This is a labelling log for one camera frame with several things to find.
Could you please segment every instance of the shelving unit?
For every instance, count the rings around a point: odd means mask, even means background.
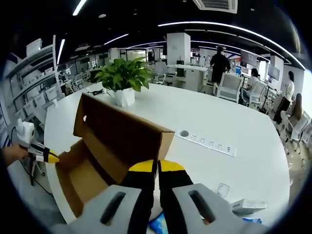
[[[57,64],[56,64],[56,36],[53,36],[53,43],[51,45],[48,45],[46,47],[41,48],[37,52],[33,53],[30,56],[27,56],[24,58],[21,62],[19,62],[7,75],[6,78],[11,79],[13,76],[17,75],[18,80],[22,80],[27,75],[31,74],[33,71],[48,65],[49,63],[53,64],[54,71],[48,74],[45,74],[42,77],[39,77],[37,80],[35,80],[34,83],[26,85],[23,87],[20,92],[17,95],[12,95],[13,98],[7,103],[7,106],[14,105],[16,111],[19,111],[16,107],[15,101],[27,94],[29,91],[37,87],[38,85],[41,85],[45,81],[51,78],[56,78],[57,82],[57,88],[58,91],[61,92],[60,85],[59,85],[59,78],[58,78],[58,72],[57,72]],[[26,66],[32,65],[27,71],[22,71]]]

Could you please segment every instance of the white pillar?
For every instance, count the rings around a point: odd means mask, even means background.
[[[155,54],[155,61],[160,59],[160,49],[154,48],[154,54]]]
[[[186,33],[167,34],[167,64],[176,64],[183,60],[184,64],[191,62],[191,37]]]
[[[118,49],[117,48],[110,48],[108,50],[108,58],[110,62],[114,62],[114,59],[118,58]]]
[[[278,56],[271,56],[271,65],[279,70],[279,80],[272,79],[271,87],[280,90],[283,80],[284,61]]]

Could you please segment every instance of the cardboard box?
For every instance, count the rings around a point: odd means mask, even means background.
[[[85,203],[108,186],[119,184],[131,166],[164,159],[174,132],[82,94],[74,135],[82,139],[70,152],[59,155],[56,171],[64,195],[79,217]]]

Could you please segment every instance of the ceiling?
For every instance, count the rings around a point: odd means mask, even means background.
[[[238,0],[237,14],[202,11],[197,8],[193,0],[186,0],[186,2],[157,0],[149,1],[148,4],[145,0],[87,0],[79,14],[72,16],[79,2],[80,0],[45,0],[42,5],[42,1],[33,0],[24,4],[23,9],[15,14],[17,17],[14,19],[16,34],[13,52],[23,58],[26,56],[27,44],[41,38],[43,46],[48,45],[52,43],[52,36],[56,34],[57,49],[60,41],[65,39],[60,58],[60,63],[63,63],[71,56],[101,53],[111,47],[123,48],[164,41],[167,33],[186,32],[191,36],[191,40],[222,43],[260,55],[278,55],[285,58],[285,62],[289,61],[292,66],[302,68],[294,58],[278,46],[241,30],[209,24],[158,27],[159,24],[177,21],[209,21],[235,25],[257,32],[278,43],[294,54],[305,67],[311,68],[308,51],[302,39],[299,39],[296,28],[271,0]],[[101,14],[106,14],[106,17],[99,19],[98,16]],[[124,34],[129,35],[103,45]],[[81,44],[88,44],[90,47],[75,52]],[[192,42],[192,48],[199,46],[215,47],[212,44]]]

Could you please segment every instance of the floor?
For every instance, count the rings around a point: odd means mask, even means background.
[[[84,82],[83,87],[85,88],[89,85],[91,85],[91,83]],[[206,91],[208,91],[207,93],[212,94],[212,90],[207,89]],[[256,109],[257,106],[253,105],[250,108]],[[301,153],[299,153],[299,151],[295,152],[295,147],[296,145],[291,142],[287,143],[285,147],[291,178],[290,206],[300,192],[305,176],[311,165],[311,153],[308,152],[303,145],[301,145]],[[45,171],[45,165],[43,163],[40,164],[40,167]],[[29,175],[23,169],[20,162],[13,163],[8,170],[19,194],[43,224],[51,226],[56,223],[65,223],[53,199],[47,176],[43,176],[36,171],[36,183],[34,186],[31,186]]]

